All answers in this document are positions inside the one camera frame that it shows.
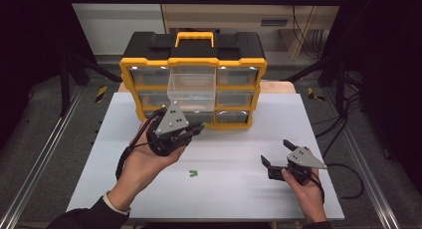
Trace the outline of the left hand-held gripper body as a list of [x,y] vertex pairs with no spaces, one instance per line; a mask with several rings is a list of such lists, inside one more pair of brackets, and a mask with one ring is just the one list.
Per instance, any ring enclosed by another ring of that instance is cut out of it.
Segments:
[[167,109],[155,112],[155,119],[147,130],[146,136],[150,149],[159,156],[168,156],[181,146],[187,146],[190,142],[180,138],[187,132],[190,122],[187,120],[177,101],[171,101]]

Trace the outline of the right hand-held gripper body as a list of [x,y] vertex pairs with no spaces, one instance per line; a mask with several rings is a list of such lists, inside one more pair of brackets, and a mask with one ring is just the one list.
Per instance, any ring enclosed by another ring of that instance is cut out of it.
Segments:
[[305,185],[312,179],[312,169],[327,169],[327,166],[316,158],[306,147],[298,147],[287,155],[286,166],[276,166],[268,162],[268,177],[284,181],[282,170],[288,171],[300,185]]

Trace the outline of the clear plastic drawer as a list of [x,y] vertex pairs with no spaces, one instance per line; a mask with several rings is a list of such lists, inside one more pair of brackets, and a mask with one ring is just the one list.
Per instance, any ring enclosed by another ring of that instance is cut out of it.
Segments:
[[170,71],[167,96],[184,112],[213,112],[216,69],[207,66],[177,66]]

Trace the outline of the yellow black drawer organizer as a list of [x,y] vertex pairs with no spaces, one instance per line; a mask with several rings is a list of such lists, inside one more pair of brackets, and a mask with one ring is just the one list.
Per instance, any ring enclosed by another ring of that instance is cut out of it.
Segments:
[[[256,67],[257,95],[261,92],[260,81],[267,70],[267,60],[259,36],[254,32],[234,34],[216,34],[213,32],[178,32],[176,34],[157,34],[153,32],[135,32],[132,34],[119,62],[121,77],[130,91],[135,113],[140,116],[140,102],[136,99],[135,84],[132,81],[132,67]],[[253,113],[248,123],[207,123],[215,129],[244,129],[253,123]]]

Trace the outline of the person's right hand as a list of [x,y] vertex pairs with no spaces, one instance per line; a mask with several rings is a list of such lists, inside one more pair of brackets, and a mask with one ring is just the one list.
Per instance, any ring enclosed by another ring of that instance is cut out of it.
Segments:
[[319,187],[309,181],[306,185],[300,185],[293,175],[286,169],[282,170],[285,181],[294,191],[299,206],[309,223],[320,223],[327,220],[323,208],[322,195]]

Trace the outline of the person's left hand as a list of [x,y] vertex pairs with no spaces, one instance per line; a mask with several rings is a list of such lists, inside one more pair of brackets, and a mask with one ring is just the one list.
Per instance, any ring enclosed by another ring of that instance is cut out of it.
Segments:
[[118,211],[128,210],[136,195],[163,169],[175,163],[185,150],[185,146],[180,146],[168,156],[158,156],[146,143],[147,136],[144,132],[126,159],[116,185],[106,194],[109,203]]

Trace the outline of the set of clear organizer bins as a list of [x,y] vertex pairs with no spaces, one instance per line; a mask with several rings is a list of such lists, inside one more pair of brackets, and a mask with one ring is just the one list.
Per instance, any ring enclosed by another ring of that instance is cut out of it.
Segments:
[[[170,105],[167,87],[173,67],[132,67],[139,115],[147,117],[162,106]],[[246,124],[256,108],[256,67],[214,67],[216,69],[216,98],[213,112],[183,112],[191,121],[207,123]]]

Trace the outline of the right yellow clamp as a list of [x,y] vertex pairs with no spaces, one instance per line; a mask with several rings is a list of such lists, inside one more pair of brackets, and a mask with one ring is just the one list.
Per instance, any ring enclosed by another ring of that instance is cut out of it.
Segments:
[[319,102],[325,102],[325,97],[316,96],[312,88],[308,88],[308,96],[310,100],[316,100]]

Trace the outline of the yellow clamp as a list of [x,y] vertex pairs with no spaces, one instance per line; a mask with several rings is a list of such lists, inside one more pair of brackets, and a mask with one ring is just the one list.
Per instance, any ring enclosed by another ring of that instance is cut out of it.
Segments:
[[95,103],[100,103],[106,93],[107,86],[100,87],[98,94],[95,99]]
[[325,97],[316,96],[312,88],[308,88],[308,96],[310,100],[316,100],[319,102],[325,102]]

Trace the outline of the left yellow clamp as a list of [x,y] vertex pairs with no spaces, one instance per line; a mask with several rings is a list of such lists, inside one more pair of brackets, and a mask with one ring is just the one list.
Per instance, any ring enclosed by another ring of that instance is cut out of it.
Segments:
[[106,93],[107,86],[100,87],[98,94],[95,99],[95,103],[100,103]]

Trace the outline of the black metal stand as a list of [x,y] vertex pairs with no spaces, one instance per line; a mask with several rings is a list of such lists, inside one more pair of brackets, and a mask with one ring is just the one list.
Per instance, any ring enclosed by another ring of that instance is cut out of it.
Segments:
[[[74,62],[79,65],[78,68],[67,69],[67,62]],[[69,75],[72,75],[79,86],[85,86],[89,82],[89,77],[85,72],[85,68],[94,70],[96,73],[106,77],[107,79],[121,83],[121,77],[103,69],[96,61],[90,61],[82,55],[73,53],[72,51],[64,51],[60,62],[60,81],[62,94],[62,109],[60,116],[64,116],[71,107]]]
[[333,82],[333,80],[336,80],[335,108],[339,113],[342,113],[344,110],[345,64],[343,63],[341,56],[329,54],[316,63],[306,67],[304,70],[287,77],[285,82],[294,83],[316,70],[321,70],[321,74],[317,80],[320,86],[327,87]]

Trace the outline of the light wooden cabinet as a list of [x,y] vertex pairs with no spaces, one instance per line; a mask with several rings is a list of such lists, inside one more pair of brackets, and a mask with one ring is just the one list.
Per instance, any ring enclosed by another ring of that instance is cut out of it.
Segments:
[[280,34],[292,60],[307,51],[306,36],[312,30],[328,31],[336,6],[163,4],[168,30],[270,29]]

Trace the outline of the black curtain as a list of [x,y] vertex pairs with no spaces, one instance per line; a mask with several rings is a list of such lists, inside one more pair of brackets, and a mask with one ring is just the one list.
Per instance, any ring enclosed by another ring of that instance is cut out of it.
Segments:
[[422,194],[422,0],[348,0],[324,52],[361,73],[361,96],[384,146]]
[[75,80],[96,62],[71,2],[0,0],[0,149],[29,101],[30,89],[60,73],[62,63]]

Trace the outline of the aluminium floor rail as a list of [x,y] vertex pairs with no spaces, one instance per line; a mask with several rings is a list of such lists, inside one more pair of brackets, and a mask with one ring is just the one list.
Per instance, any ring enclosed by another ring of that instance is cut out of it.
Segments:
[[75,87],[68,109],[59,117],[53,131],[50,133],[48,140],[44,144],[43,149],[28,173],[24,183],[16,194],[11,205],[8,207],[6,213],[0,219],[0,229],[14,229],[15,225],[19,221],[22,212],[28,204],[28,201],[30,200],[51,156],[55,152],[56,147],[80,102],[81,94],[84,90],[84,87]]
[[325,152],[328,163],[348,165],[359,174],[364,185],[364,190],[359,197],[358,178],[348,168],[333,167],[329,169],[334,190],[344,219],[338,222],[339,226],[355,228],[382,228],[399,229],[400,225],[389,205],[384,192],[371,168],[371,159],[364,157],[363,148],[359,145],[358,138],[352,134],[354,126],[360,126],[360,98],[356,91],[346,93],[342,97],[343,108],[347,110],[347,121],[341,119],[333,129],[329,129],[337,120],[340,112],[335,106],[335,89],[317,88],[317,95],[322,95],[325,101],[317,105],[316,119],[312,122],[316,131],[317,143],[321,152]]

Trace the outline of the black horizontal frame bar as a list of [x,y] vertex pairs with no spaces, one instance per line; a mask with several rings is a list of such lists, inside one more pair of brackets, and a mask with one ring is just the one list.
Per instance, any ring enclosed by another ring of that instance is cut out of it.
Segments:
[[208,4],[208,5],[296,5],[340,6],[345,0],[69,0],[90,4]]

